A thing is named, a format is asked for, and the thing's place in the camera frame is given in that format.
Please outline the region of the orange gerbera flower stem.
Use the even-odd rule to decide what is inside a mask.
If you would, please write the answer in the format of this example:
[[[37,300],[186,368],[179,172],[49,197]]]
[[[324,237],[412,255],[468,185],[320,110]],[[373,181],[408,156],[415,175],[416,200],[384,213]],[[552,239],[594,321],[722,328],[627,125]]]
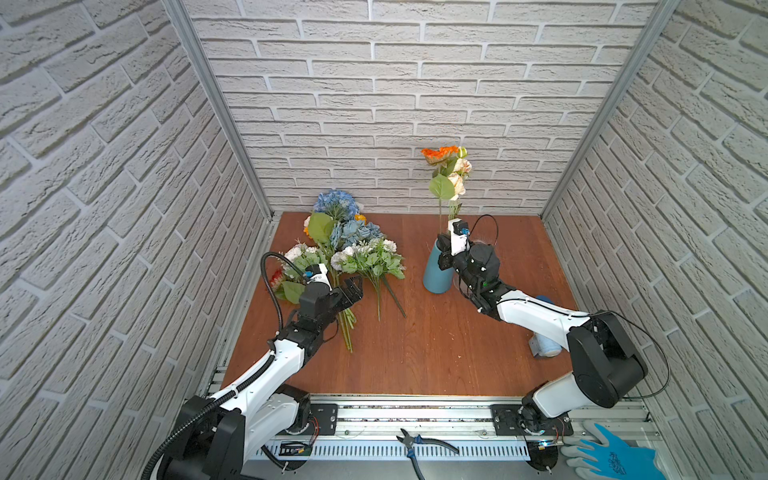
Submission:
[[[459,197],[457,186],[452,181],[452,177],[460,159],[461,149],[458,146],[439,147],[437,149],[424,148],[420,153],[432,169],[428,189],[437,201],[437,233],[442,233],[445,227],[444,209],[452,209]]]

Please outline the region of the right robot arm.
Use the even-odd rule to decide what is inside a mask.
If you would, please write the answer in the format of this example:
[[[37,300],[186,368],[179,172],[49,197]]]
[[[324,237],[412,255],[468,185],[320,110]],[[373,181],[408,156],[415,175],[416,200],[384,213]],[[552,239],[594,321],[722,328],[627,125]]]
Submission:
[[[584,406],[611,408],[645,379],[647,364],[617,314],[569,310],[504,283],[494,247],[471,241],[463,222],[457,232],[439,234],[436,246],[439,268],[458,275],[479,313],[540,334],[569,353],[569,373],[523,398],[518,414],[527,430],[539,431],[544,421]]]

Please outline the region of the aluminium rail frame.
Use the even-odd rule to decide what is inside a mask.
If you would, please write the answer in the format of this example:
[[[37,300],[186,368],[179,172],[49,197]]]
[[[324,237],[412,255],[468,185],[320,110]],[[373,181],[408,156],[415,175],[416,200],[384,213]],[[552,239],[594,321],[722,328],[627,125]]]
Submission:
[[[623,401],[611,409],[582,407],[566,413],[574,434],[564,437],[497,436],[490,406],[520,404],[517,397],[466,397],[427,395],[314,394],[312,403],[339,406],[334,436],[276,434],[249,461],[282,459],[286,443],[311,443],[299,461],[404,461],[406,447],[398,441],[404,431],[443,441],[442,446],[417,444],[420,463],[428,461],[522,461],[553,457],[565,439],[593,440],[584,423],[594,421],[631,446],[661,450],[660,430],[640,402]]]

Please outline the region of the blue spray bottle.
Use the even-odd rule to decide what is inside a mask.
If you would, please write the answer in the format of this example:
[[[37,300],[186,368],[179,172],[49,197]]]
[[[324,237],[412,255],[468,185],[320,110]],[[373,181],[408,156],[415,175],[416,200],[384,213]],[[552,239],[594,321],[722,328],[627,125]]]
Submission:
[[[562,351],[563,347],[554,340],[534,332],[533,336],[528,341],[529,348],[534,358],[554,358],[557,357]]]

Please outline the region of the dusty blue flower stem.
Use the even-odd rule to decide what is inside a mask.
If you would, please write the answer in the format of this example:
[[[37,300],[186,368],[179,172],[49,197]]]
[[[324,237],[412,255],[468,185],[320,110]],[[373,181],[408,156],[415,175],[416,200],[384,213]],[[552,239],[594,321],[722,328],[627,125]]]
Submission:
[[[336,250],[383,238],[378,225],[363,220],[349,220],[336,223],[330,235],[330,244]]]

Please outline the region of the peach rose flower stem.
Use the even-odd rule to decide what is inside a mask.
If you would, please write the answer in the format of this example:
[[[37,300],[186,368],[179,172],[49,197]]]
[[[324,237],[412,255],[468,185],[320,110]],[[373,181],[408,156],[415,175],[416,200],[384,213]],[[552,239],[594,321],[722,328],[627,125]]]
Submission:
[[[464,147],[459,147],[457,159],[453,164],[448,179],[453,185],[454,194],[449,200],[449,218],[457,218],[461,210],[461,197],[466,193],[465,183],[472,172],[472,164],[468,160],[468,153]]]

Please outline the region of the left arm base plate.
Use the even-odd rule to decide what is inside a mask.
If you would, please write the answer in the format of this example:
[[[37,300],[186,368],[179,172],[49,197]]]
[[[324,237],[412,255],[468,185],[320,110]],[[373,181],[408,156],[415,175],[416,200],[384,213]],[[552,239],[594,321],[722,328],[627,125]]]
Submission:
[[[339,406],[335,403],[311,403],[299,409],[296,421],[281,435],[334,436],[338,423]]]

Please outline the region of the white pink flower bunch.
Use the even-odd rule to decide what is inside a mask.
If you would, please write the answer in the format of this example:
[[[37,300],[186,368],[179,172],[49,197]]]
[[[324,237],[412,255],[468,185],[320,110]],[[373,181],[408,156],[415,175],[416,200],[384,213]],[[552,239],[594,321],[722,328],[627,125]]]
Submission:
[[[305,243],[297,243],[283,256],[296,268],[291,267],[283,260],[280,266],[269,278],[269,285],[278,299],[297,304],[299,299],[299,285],[308,282],[306,269],[313,264],[325,264],[329,268],[328,279],[332,287],[339,285],[340,274],[330,266],[332,251],[330,248],[320,245],[312,246]]]

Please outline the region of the white lilac flower bouquet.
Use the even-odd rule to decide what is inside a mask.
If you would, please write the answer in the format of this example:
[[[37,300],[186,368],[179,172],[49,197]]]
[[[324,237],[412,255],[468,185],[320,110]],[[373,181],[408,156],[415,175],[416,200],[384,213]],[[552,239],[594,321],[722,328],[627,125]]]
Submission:
[[[403,257],[394,241],[370,239],[345,247],[331,257],[331,266],[338,272],[360,274],[368,279],[376,294],[377,317],[381,320],[381,284],[387,275],[405,278]]]

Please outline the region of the teal ceramic vase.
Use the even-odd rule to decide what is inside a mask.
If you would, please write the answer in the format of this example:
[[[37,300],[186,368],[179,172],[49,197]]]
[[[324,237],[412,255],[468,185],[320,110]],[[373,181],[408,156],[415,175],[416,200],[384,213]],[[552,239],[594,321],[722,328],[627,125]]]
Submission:
[[[452,287],[453,269],[441,270],[438,264],[441,251],[437,242],[433,243],[423,275],[423,285],[432,294],[444,294]]]

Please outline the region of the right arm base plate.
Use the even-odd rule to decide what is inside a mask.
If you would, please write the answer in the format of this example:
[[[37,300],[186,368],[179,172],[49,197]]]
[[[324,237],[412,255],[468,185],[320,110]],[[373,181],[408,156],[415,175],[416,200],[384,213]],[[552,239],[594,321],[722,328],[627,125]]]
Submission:
[[[497,436],[564,437],[574,434],[570,417],[539,415],[532,407],[520,404],[493,404],[491,418]]]

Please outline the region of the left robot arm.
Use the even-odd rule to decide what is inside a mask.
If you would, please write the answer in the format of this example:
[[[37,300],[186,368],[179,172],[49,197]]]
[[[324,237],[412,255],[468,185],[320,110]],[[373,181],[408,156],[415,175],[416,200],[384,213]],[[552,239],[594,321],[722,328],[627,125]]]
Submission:
[[[298,313],[269,341],[266,354],[209,397],[194,396],[174,430],[150,456],[143,479],[239,479],[243,465],[268,440],[294,426],[308,394],[286,384],[324,343],[336,316],[364,296],[355,275],[330,287],[314,275]]]

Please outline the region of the blue hydrangea flower stem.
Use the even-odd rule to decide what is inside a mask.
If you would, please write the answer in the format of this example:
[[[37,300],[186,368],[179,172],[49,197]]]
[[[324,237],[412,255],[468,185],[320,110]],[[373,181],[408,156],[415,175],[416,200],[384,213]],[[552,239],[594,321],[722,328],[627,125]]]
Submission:
[[[355,198],[350,193],[338,189],[320,193],[313,211],[324,213],[339,222],[354,220],[355,216],[360,213]]]

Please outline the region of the blue work glove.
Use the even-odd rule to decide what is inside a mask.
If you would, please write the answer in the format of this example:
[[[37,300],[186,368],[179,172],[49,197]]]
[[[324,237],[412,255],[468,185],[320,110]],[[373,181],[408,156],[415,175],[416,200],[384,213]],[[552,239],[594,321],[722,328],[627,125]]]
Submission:
[[[581,479],[664,480],[653,449],[630,446],[605,426],[584,423],[595,441],[565,439],[560,452]]]

